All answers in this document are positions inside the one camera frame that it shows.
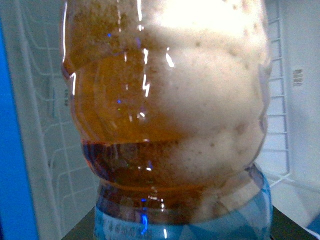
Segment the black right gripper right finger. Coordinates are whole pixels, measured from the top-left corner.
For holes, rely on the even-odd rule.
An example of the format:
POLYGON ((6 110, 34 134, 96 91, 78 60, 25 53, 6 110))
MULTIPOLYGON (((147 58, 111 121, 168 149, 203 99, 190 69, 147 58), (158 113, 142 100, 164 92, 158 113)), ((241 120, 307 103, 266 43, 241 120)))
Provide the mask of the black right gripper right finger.
POLYGON ((317 240, 317 237, 299 226, 275 206, 271 225, 272 240, 317 240))

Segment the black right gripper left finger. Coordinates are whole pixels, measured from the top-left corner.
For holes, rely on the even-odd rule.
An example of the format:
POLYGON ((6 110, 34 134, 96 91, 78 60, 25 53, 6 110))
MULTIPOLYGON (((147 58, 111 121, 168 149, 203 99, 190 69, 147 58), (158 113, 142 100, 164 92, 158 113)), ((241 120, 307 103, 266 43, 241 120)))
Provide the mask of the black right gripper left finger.
POLYGON ((93 207, 62 240, 94 240, 95 208, 93 207))

